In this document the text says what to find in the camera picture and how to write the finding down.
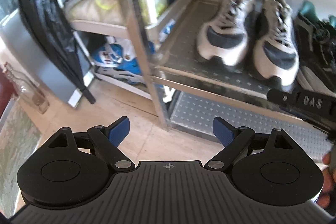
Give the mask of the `person right hand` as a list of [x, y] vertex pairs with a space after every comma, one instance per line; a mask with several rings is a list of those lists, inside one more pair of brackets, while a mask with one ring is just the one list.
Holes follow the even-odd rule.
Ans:
[[322, 191], [317, 200], [317, 204], [323, 209], [326, 209], [330, 204], [330, 194], [335, 187], [335, 171], [333, 173], [330, 173], [329, 171], [329, 152], [323, 157], [322, 163], [325, 165], [325, 168], [322, 171], [324, 182]]

